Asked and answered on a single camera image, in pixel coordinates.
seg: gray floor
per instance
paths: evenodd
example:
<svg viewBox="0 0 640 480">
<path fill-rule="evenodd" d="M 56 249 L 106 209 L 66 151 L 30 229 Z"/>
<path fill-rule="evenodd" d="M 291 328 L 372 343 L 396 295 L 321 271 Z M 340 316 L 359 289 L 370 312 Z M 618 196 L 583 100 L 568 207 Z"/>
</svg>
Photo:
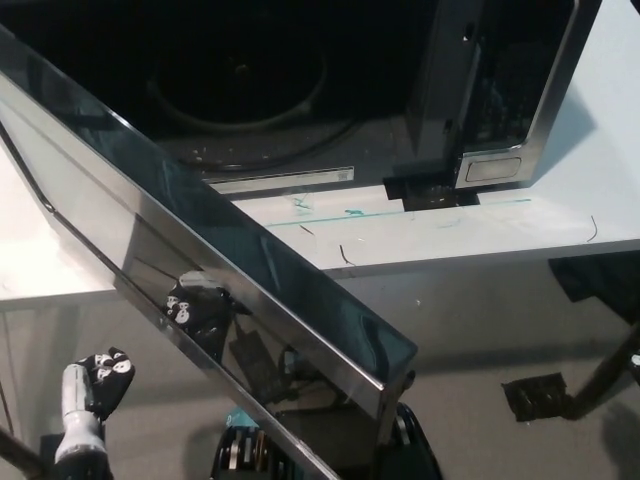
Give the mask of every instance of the gray floor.
<svg viewBox="0 0 640 480">
<path fill-rule="evenodd" d="M 447 479 L 640 476 L 640 389 L 629 379 L 578 422 L 518 424 L 507 406 L 501 383 L 526 376 L 561 371 L 574 391 L 627 330 L 598 301 L 571 304 L 549 280 L 546 264 L 532 263 L 342 282 L 419 344 L 418 380 L 404 401 Z M 29 445 L 60 428 L 64 365 L 117 345 L 138 375 L 109 420 L 116 478 L 208 478 L 233 405 L 124 301 L 94 295 L 0 308 L 0 380 Z M 0 466 L 0 478 L 17 477 Z"/>
</svg>

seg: microwave door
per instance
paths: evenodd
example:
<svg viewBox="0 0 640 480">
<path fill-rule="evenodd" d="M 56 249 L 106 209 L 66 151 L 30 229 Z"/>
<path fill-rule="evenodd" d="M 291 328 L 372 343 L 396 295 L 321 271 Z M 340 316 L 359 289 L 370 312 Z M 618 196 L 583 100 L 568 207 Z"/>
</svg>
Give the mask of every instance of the microwave door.
<svg viewBox="0 0 640 480">
<path fill-rule="evenodd" d="M 316 414 L 296 412 L 328 412 L 342 431 L 332 408 L 347 402 L 362 428 L 344 434 L 361 445 L 357 462 L 373 461 L 411 341 L 4 28 L 0 98 L 2 140 L 52 226 L 99 259 L 169 341 L 318 478 L 351 465 L 313 434 Z M 176 281 L 224 290 L 233 319 L 222 340 L 171 317 Z M 311 378 L 292 375 L 291 355 Z"/>
</svg>

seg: stainless steel trim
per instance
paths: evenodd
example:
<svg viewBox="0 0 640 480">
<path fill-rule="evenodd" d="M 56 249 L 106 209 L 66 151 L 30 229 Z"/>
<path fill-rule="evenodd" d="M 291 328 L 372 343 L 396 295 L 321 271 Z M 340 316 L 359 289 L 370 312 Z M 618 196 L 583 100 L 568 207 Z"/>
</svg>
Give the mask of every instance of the stainless steel trim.
<svg viewBox="0 0 640 480">
<path fill-rule="evenodd" d="M 533 178 L 536 165 L 542 156 L 549 133 L 571 82 L 571 77 L 589 37 L 600 3 L 601 0 L 574 0 L 574 8 L 569 18 L 567 30 L 558 48 L 549 79 L 540 97 L 540 104 L 525 141 L 508 149 L 463 154 L 456 179 L 456 188 L 523 182 Z M 520 170 L 515 177 L 475 182 L 467 180 L 467 172 L 471 163 L 511 157 L 522 159 Z"/>
<path fill-rule="evenodd" d="M 353 181 L 354 167 L 332 168 L 327 170 L 311 170 L 305 172 L 286 173 L 283 175 L 263 175 L 241 180 L 216 180 L 208 182 L 211 188 L 221 194 L 258 192 L 279 188 L 305 187 L 323 183 L 340 183 Z"/>
</svg>

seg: white table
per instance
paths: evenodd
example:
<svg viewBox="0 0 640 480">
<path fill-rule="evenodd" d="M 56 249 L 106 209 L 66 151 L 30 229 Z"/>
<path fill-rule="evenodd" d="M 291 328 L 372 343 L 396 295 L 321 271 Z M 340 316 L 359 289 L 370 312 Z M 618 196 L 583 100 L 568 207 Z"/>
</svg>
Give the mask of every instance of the white table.
<svg viewBox="0 0 640 480">
<path fill-rule="evenodd" d="M 640 246 L 638 85 L 640 16 L 628 0 L 603 0 L 533 187 L 415 213 L 388 201 L 382 187 L 237 205 L 336 275 L 500 252 Z M 0 300 L 113 288 L 60 245 L 2 151 L 0 196 Z"/>
</svg>

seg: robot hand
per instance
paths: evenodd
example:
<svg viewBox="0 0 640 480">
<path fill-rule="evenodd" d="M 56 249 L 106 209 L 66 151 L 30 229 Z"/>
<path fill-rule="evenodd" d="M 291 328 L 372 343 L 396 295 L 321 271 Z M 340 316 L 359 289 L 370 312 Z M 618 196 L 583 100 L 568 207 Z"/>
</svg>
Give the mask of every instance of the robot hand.
<svg viewBox="0 0 640 480">
<path fill-rule="evenodd" d="M 62 376 L 64 437 L 56 450 L 53 478 L 113 478 L 104 443 L 104 421 L 133 381 L 135 367 L 117 348 L 65 368 Z"/>
<path fill-rule="evenodd" d="M 213 359 L 220 361 L 235 315 L 250 315 L 210 274 L 191 271 L 182 275 L 167 296 L 165 315 Z"/>
</svg>

